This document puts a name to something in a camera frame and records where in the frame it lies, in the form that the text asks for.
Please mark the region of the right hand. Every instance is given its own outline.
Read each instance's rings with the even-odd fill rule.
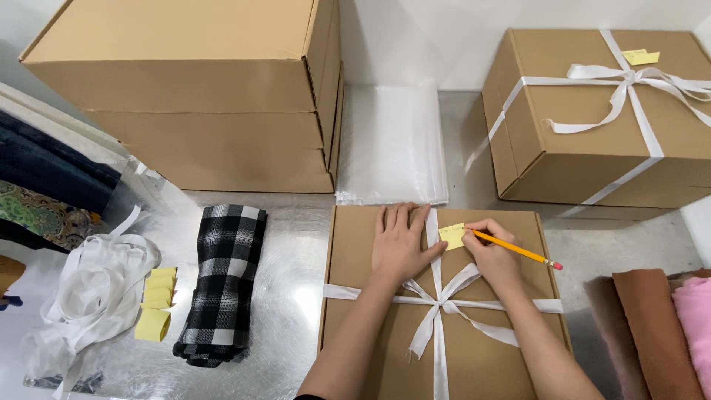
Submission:
[[[491,218],[465,223],[464,228],[465,233],[461,242],[474,255],[479,272],[489,282],[496,294],[501,296],[503,291],[523,290],[520,255],[494,243],[484,245],[471,230],[489,233],[497,239],[517,246],[520,245],[520,241]]]

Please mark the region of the folded plaid scarf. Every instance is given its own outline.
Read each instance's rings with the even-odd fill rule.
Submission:
[[[198,233],[198,285],[173,355],[215,368],[247,349],[250,303],[267,212],[248,206],[211,206]]]

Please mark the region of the pencil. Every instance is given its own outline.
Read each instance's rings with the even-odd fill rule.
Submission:
[[[529,258],[531,258],[532,260],[536,260],[536,261],[538,261],[539,263],[544,263],[545,265],[548,265],[548,266],[551,267],[551,268],[555,268],[555,269],[557,269],[557,270],[562,270],[562,269],[563,269],[563,266],[562,266],[562,265],[560,265],[559,263],[556,263],[556,262],[554,262],[554,261],[552,261],[552,260],[549,260],[549,259],[547,259],[546,257],[539,256],[539,255],[536,254],[536,253],[531,253],[531,252],[528,251],[528,250],[522,249],[522,248],[520,248],[520,247],[518,247],[518,246],[514,246],[514,245],[511,244],[511,243],[507,243],[507,242],[505,242],[505,241],[502,241],[501,239],[497,239],[497,238],[495,238],[495,237],[493,237],[493,236],[487,235],[486,233],[482,233],[482,232],[479,232],[479,231],[475,231],[475,230],[473,230],[473,229],[472,229],[471,231],[474,232],[475,235],[477,235],[478,237],[480,237],[480,238],[482,238],[482,239],[486,239],[487,241],[490,241],[490,242],[492,242],[492,243],[496,243],[496,244],[498,244],[499,246],[505,247],[505,248],[507,248],[507,249],[509,249],[509,250],[511,250],[511,251],[515,251],[516,253],[519,253],[519,254],[521,254],[521,255],[523,255],[523,256],[529,257]]]

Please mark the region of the white wall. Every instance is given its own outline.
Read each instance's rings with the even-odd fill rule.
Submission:
[[[695,30],[696,36],[711,50],[711,16]],[[696,201],[681,209],[686,226],[706,268],[711,268],[711,196]]]
[[[20,53],[63,2],[64,0],[0,0],[0,82],[79,120],[89,122],[79,110],[35,78],[17,61]]]
[[[515,28],[691,31],[708,0],[340,0],[346,80],[480,90],[503,32]]]

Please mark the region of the white ribbon bow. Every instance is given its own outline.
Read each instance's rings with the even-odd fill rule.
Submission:
[[[425,224],[427,233],[427,245],[432,247],[439,240],[437,210],[431,209]],[[442,315],[439,311],[441,307],[447,314],[459,314],[466,318],[473,327],[482,331],[486,336],[518,347],[516,336],[513,330],[504,327],[495,327],[482,324],[467,317],[458,307],[488,308],[489,310],[505,311],[499,301],[467,301],[450,300],[454,293],[469,286],[472,282],[481,277],[479,269],[474,263],[468,264],[459,271],[454,278],[442,289],[442,261],[439,257],[432,261],[432,275],[434,276],[434,286],[437,292],[437,300],[425,292],[414,280],[408,280],[403,285],[419,295],[419,298],[408,296],[395,296],[392,302],[404,304],[431,305],[427,315],[415,331],[415,336],[410,343],[410,351],[417,354],[417,358],[422,357],[424,348],[432,338],[434,332],[434,398],[435,400],[449,399],[449,380],[447,378],[447,354],[444,350],[444,326],[442,325]],[[360,294],[360,289],[346,286],[324,284],[324,297],[344,300],[355,300]],[[534,300],[533,303],[541,312],[563,313],[563,306],[560,299]]]
[[[471,154],[469,159],[466,161],[466,166],[464,167],[465,173],[469,171],[471,164],[476,158],[487,148],[491,138],[495,135],[501,123],[506,118],[506,112],[511,106],[511,103],[516,99],[518,93],[521,91],[523,86],[526,85],[544,85],[544,86],[554,86],[554,85],[564,85],[564,86],[576,86],[576,85],[612,85],[617,86],[612,97],[610,98],[610,104],[612,104],[612,109],[610,113],[597,124],[559,124],[551,120],[546,120],[550,123],[550,126],[555,133],[560,134],[570,134],[578,133],[586,130],[590,130],[594,127],[600,125],[605,125],[614,121],[622,111],[622,107],[629,94],[629,100],[632,104],[632,109],[634,110],[637,123],[639,124],[639,129],[642,132],[642,137],[649,151],[649,158],[639,164],[637,167],[633,168],[630,172],[626,173],[616,181],[610,183],[602,190],[593,194],[590,198],[583,201],[581,206],[576,206],[570,210],[560,214],[559,217],[564,218],[576,214],[577,212],[583,210],[584,206],[589,206],[597,203],[602,198],[612,193],[615,189],[619,188],[623,184],[630,181],[632,178],[644,172],[647,168],[656,164],[659,160],[664,158],[664,152],[657,137],[654,135],[652,127],[649,125],[647,116],[644,114],[642,109],[642,104],[639,102],[637,93],[634,90],[634,85],[639,83],[643,85],[650,85],[653,88],[659,90],[664,90],[665,92],[671,94],[681,101],[686,107],[691,110],[694,115],[696,115],[699,120],[704,122],[707,126],[711,127],[711,117],[700,112],[694,108],[686,100],[685,95],[690,98],[708,102],[711,101],[711,80],[686,80],[679,78],[678,76],[670,75],[662,72],[658,68],[647,67],[639,71],[632,70],[627,63],[627,60],[622,55],[617,42],[612,37],[612,33],[607,29],[600,29],[600,34],[605,39],[605,43],[612,52],[615,60],[620,65],[619,70],[604,67],[602,65],[577,65],[574,64],[568,70],[566,78],[546,78],[539,76],[523,76],[516,83],[514,88],[509,93],[506,101],[502,104],[502,110],[498,118],[491,126],[487,139],[485,139],[479,147]],[[610,78],[622,78],[622,80],[610,79]]]
[[[40,308],[44,325],[20,343],[31,378],[62,374],[53,396],[71,391],[78,379],[77,353],[89,344],[129,329],[138,315],[146,274],[161,262],[156,245],[139,235],[122,235],[138,218],[129,218],[108,235],[92,235],[67,257],[55,298]]]

